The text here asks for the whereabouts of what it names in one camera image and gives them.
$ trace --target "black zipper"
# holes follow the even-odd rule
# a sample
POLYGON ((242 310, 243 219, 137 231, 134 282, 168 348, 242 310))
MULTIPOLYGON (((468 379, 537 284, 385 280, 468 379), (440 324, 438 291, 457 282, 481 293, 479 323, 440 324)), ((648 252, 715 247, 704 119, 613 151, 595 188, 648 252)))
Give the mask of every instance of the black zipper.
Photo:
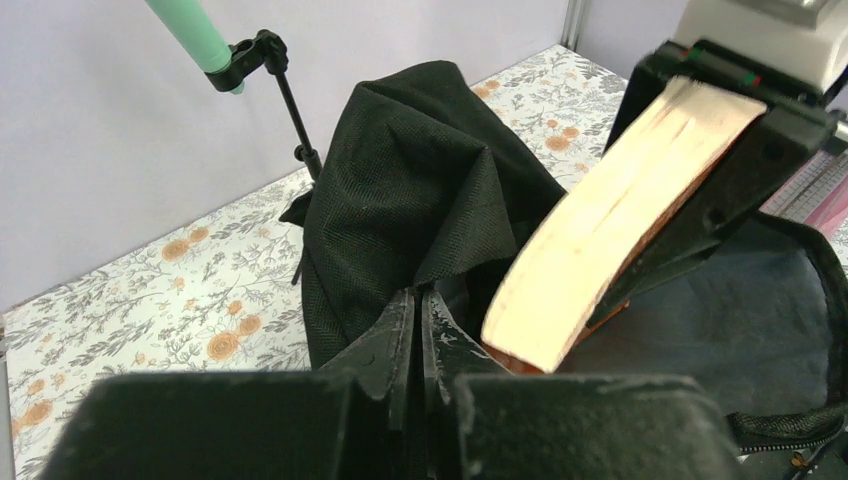
POLYGON ((836 439, 842 432, 845 431, 845 422, 839 424, 839 428, 836 429, 835 432, 830 433, 829 435, 817 438, 815 440, 809 440, 806 442, 797 442, 797 443, 769 443, 762 445, 752 445, 747 447, 740 447, 739 451, 741 455, 750 455, 752 453, 762 453, 762 452, 779 452, 783 450, 803 450, 805 448, 812 449, 824 445, 826 443, 830 443, 836 439))

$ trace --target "black clamp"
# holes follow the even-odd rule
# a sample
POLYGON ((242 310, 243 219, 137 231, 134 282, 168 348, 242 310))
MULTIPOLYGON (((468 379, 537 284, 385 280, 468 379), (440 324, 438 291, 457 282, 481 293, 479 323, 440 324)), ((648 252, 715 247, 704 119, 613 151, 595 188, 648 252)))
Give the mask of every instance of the black clamp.
POLYGON ((768 111, 737 139, 701 186, 621 272, 595 308, 589 327, 628 298, 705 262, 813 155, 837 141, 834 133, 845 116, 825 109, 841 83, 822 92, 708 41, 692 48, 667 42, 634 69, 607 148, 674 76, 759 100, 768 111))
POLYGON ((283 100, 286 102, 292 123, 300 139, 300 145, 295 148, 294 156, 298 161, 306 164, 312 179, 317 179, 321 173, 321 157, 318 155, 318 151, 312 148, 306 127, 303 125, 303 119, 301 119, 297 104, 294 101, 291 87, 286 79, 286 70, 289 66, 286 44, 276 33, 269 30, 260 30, 256 37, 231 45, 230 50, 233 53, 230 65, 220 72, 206 74, 206 77, 212 82, 212 86, 219 92, 232 91, 244 82, 245 77, 264 64, 268 73, 277 79, 283 100))

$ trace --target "green tube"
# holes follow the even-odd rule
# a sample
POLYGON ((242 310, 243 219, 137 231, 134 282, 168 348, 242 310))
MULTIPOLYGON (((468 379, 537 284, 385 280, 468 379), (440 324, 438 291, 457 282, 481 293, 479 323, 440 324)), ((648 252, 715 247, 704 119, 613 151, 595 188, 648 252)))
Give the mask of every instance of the green tube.
MULTIPOLYGON (((230 47, 197 0, 145 1, 201 70, 217 73, 230 65, 230 47)), ((243 90, 242 83, 232 93, 243 90)))

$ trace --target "table surface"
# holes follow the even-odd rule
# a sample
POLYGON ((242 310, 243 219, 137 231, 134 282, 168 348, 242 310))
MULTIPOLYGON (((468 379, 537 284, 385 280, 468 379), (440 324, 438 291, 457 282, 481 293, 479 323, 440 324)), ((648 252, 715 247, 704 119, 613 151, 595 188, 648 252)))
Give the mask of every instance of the table surface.
MULTIPOLYGON (((472 88, 569 189, 598 162, 625 85, 554 46, 472 88)), ((99 379, 309 368, 291 284, 302 232, 276 220, 309 183, 299 170, 6 314, 18 479, 37 476, 99 379)), ((848 228, 833 244, 848 264, 848 228)))

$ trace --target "black nonwoven fabric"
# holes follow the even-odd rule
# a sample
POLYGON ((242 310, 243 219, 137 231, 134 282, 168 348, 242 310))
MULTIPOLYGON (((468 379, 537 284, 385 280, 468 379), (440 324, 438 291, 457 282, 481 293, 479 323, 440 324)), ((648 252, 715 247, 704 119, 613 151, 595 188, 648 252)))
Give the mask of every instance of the black nonwoven fabric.
POLYGON ((459 275, 464 327, 479 334, 515 255, 564 194, 456 65, 358 84, 313 190, 281 218, 304 227, 312 368, 370 328, 398 290, 459 275))

